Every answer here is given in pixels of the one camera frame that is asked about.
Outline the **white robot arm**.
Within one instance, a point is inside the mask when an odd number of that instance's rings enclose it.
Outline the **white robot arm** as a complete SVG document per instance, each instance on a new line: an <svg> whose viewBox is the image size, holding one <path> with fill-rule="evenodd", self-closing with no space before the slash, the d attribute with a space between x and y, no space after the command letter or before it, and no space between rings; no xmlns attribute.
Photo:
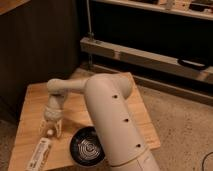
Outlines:
<svg viewBox="0 0 213 171"><path fill-rule="evenodd" d="M54 123L63 117L63 104L69 92L84 95L111 171L160 171L127 106L126 99L132 92L128 77L96 74L83 79L51 79L47 91L44 119Z"/></svg>

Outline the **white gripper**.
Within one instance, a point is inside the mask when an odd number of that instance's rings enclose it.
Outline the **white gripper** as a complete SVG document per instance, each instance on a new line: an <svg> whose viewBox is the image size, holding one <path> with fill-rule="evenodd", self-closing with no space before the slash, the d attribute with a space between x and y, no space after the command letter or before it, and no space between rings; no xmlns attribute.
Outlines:
<svg viewBox="0 0 213 171"><path fill-rule="evenodd" d="M63 110L63 103L56 101L56 100L50 100L44 111L44 118L47 121L53 121L56 122L55 124L55 130L56 130L56 137L60 138L62 134L62 110ZM47 122L45 119L41 120L40 126L39 126L39 133L41 135L46 133L47 130Z"/></svg>

